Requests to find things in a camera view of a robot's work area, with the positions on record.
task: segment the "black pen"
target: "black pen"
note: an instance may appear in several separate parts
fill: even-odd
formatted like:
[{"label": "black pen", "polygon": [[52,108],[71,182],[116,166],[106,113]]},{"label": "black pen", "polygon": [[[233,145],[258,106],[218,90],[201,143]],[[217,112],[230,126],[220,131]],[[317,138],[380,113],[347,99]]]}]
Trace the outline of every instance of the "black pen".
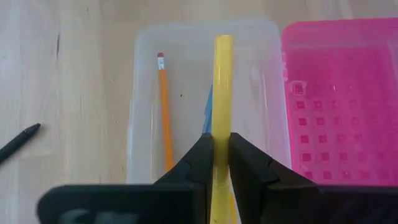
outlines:
[{"label": "black pen", "polygon": [[2,149],[0,149],[0,165],[6,161],[10,156],[12,156],[18,149],[20,149],[29,139],[31,139],[36,132],[39,130],[40,124],[35,124],[29,128],[23,130],[17,137],[15,137],[11,142],[6,144]]}]

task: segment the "blue object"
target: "blue object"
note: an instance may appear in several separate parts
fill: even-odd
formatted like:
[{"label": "blue object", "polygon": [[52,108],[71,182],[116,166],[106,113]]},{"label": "blue object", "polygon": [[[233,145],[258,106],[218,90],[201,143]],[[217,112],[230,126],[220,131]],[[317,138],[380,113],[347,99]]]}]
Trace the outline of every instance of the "blue object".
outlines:
[{"label": "blue object", "polygon": [[203,124],[202,133],[211,132],[211,111],[213,109],[213,85],[210,87],[209,97],[207,98],[205,108],[205,123]]}]

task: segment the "pink container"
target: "pink container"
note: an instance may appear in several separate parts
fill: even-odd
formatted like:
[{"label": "pink container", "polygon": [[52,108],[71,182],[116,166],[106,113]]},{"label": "pink container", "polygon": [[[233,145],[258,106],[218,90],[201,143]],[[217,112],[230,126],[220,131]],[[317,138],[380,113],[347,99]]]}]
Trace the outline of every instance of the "pink container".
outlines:
[{"label": "pink container", "polygon": [[282,44],[293,170],[398,185],[398,19],[299,22]]}]

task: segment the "yellow pencil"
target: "yellow pencil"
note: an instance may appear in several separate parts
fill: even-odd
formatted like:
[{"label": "yellow pencil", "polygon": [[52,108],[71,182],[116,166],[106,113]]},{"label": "yellow pencil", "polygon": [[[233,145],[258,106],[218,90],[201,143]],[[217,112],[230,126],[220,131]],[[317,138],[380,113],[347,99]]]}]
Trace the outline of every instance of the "yellow pencil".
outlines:
[{"label": "yellow pencil", "polygon": [[167,93],[167,77],[164,68],[164,54],[157,54],[157,65],[159,67],[159,93],[160,105],[162,111],[162,125],[163,125],[163,140],[164,140],[164,159],[165,170],[168,172],[173,168],[173,150],[172,150],[172,137],[170,131],[170,117],[169,117],[169,98]]}]

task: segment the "wooden table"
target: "wooden table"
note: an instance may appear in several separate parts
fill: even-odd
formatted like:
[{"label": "wooden table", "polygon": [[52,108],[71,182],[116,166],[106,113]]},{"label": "wooden table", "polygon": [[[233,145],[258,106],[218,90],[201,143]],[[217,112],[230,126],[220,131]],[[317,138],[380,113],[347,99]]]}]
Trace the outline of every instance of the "wooden table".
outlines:
[{"label": "wooden table", "polygon": [[2,0],[0,145],[40,134],[0,167],[1,223],[37,223],[66,183],[124,183],[134,40],[163,22],[267,16],[294,21],[391,17],[398,0]]}]

